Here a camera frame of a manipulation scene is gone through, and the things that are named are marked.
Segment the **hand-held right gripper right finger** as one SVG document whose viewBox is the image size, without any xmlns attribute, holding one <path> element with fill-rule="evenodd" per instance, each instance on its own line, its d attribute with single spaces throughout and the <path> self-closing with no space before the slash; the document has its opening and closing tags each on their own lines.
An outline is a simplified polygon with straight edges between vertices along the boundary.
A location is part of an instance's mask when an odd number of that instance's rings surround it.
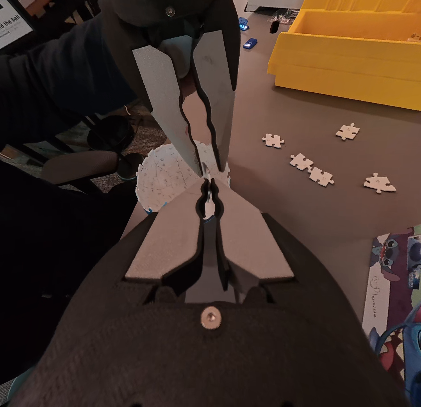
<svg viewBox="0 0 421 407">
<path fill-rule="evenodd" d="M 211 180 L 218 274 L 224 290 L 250 290 L 294 278 L 263 214 L 223 182 Z"/>
</svg>

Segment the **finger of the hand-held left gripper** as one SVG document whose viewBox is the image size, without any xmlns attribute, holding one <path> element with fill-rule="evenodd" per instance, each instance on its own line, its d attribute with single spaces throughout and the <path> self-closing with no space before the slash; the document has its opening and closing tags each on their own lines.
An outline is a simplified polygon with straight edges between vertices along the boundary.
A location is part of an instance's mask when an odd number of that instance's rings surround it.
<svg viewBox="0 0 421 407">
<path fill-rule="evenodd" d="M 182 91 L 171 57 L 151 45 L 132 53 L 152 106 L 152 116 L 187 165 L 201 177 L 200 158 L 182 110 Z"/>
<path fill-rule="evenodd" d="M 219 171 L 227 165 L 232 130 L 235 90 L 221 30 L 205 32 L 192 50 L 192 69 L 197 93 L 205 105 L 206 124 Z"/>
</svg>

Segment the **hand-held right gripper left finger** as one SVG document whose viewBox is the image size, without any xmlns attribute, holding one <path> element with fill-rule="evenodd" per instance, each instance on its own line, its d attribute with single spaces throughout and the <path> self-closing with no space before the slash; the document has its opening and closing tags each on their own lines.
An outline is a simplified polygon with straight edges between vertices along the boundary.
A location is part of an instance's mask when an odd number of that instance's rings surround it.
<svg viewBox="0 0 421 407">
<path fill-rule="evenodd" d="M 125 274 L 127 281 L 171 287 L 177 296 L 198 281 L 209 185 L 201 179 L 159 210 Z"/>
</svg>

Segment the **partly built puzzle ball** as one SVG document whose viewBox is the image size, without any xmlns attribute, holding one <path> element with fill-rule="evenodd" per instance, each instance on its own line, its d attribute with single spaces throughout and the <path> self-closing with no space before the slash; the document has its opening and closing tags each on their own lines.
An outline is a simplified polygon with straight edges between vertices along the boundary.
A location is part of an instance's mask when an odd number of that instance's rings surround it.
<svg viewBox="0 0 421 407">
<path fill-rule="evenodd" d="M 202 180 L 173 144 L 153 149 L 139 165 L 136 196 L 147 214 L 158 212 L 193 183 Z"/>
</svg>

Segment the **puzzle pieces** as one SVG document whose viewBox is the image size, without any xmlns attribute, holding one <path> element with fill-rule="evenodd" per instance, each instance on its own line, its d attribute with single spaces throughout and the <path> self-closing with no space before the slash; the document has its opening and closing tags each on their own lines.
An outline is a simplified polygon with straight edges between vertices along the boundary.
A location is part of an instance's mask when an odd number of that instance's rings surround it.
<svg viewBox="0 0 421 407">
<path fill-rule="evenodd" d="M 360 128 L 356 127 L 354 123 L 350 125 L 342 125 L 341 128 L 336 132 L 336 136 L 341 138 L 342 141 L 353 140 L 358 134 Z M 262 138 L 265 146 L 280 149 L 281 145 L 285 143 L 279 135 L 266 134 Z M 333 174 L 326 172 L 314 165 L 314 162 L 302 153 L 297 155 L 291 155 L 291 166 L 300 170 L 307 171 L 309 179 L 314 183 L 327 187 L 328 185 L 334 185 Z M 365 179 L 363 186 L 365 188 L 376 190 L 377 194 L 383 192 L 397 192 L 397 189 L 390 183 L 386 176 L 379 176 L 378 173 L 373 173 L 371 177 Z"/>
</svg>

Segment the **person's left forearm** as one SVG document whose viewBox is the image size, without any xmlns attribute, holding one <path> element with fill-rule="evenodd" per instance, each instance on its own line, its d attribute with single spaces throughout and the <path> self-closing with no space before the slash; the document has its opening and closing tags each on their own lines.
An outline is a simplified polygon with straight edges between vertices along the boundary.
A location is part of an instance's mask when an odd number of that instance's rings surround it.
<svg viewBox="0 0 421 407">
<path fill-rule="evenodd" d="M 1 150 L 44 141 L 87 115 L 105 115 L 136 99 L 98 15 L 23 55 L 1 55 Z"/>
</svg>

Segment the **printed cardboard puzzle box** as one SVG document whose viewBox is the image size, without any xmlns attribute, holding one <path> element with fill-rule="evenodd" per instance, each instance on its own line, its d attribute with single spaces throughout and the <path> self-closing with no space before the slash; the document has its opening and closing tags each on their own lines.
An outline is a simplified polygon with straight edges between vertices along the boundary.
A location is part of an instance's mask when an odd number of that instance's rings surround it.
<svg viewBox="0 0 421 407">
<path fill-rule="evenodd" d="M 373 239 L 362 328 L 411 406 L 420 406 L 420 225 Z"/>
</svg>

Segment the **person's left hand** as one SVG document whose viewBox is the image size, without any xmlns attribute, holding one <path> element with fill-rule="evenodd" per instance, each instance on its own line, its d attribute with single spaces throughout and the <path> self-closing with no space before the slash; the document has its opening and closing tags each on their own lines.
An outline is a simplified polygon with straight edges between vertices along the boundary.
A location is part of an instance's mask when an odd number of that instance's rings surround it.
<svg viewBox="0 0 421 407">
<path fill-rule="evenodd" d="M 182 101 L 196 92 L 195 79 L 192 73 L 188 73 L 185 77 L 179 79 L 179 85 L 182 93 Z"/>
</svg>

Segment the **person's dark clothed torso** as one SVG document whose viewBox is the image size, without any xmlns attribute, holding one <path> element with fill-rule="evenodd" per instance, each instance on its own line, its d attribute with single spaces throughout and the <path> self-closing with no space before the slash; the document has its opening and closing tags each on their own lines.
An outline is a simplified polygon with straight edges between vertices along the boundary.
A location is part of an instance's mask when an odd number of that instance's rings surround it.
<svg viewBox="0 0 421 407">
<path fill-rule="evenodd" d="M 84 194 L 3 161 L 0 176 L 3 384 L 42 357 L 71 297 L 119 241 L 137 199 L 129 183 Z"/>
</svg>

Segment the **yellow plastic bin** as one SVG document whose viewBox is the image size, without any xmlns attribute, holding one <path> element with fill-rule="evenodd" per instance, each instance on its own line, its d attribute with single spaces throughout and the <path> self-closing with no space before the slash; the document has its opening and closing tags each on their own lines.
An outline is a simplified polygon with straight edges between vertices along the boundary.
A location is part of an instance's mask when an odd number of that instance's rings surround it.
<svg viewBox="0 0 421 407">
<path fill-rule="evenodd" d="M 421 0 L 304 0 L 267 73 L 279 87 L 420 111 Z"/>
</svg>

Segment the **white printed task sheet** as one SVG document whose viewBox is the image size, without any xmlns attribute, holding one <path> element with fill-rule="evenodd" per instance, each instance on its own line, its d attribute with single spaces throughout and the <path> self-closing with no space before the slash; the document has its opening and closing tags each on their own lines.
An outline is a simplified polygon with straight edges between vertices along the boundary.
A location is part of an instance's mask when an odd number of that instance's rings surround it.
<svg viewBox="0 0 421 407">
<path fill-rule="evenodd" d="M 35 35 L 33 20 L 19 1 L 0 0 L 1 52 L 21 46 Z"/>
</svg>

